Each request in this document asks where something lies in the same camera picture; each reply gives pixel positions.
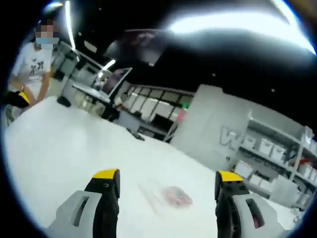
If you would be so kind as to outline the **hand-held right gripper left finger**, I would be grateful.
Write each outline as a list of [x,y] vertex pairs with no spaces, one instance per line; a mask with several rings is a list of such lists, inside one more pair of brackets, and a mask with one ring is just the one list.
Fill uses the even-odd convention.
[[84,190],[74,192],[46,228],[49,238],[115,238],[119,214],[120,170],[94,174]]

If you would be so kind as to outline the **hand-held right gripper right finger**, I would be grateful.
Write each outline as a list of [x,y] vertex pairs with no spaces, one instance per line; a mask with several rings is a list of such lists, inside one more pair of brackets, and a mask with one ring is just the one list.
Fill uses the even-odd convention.
[[233,172],[215,174],[217,236],[219,238],[280,238],[277,212]]

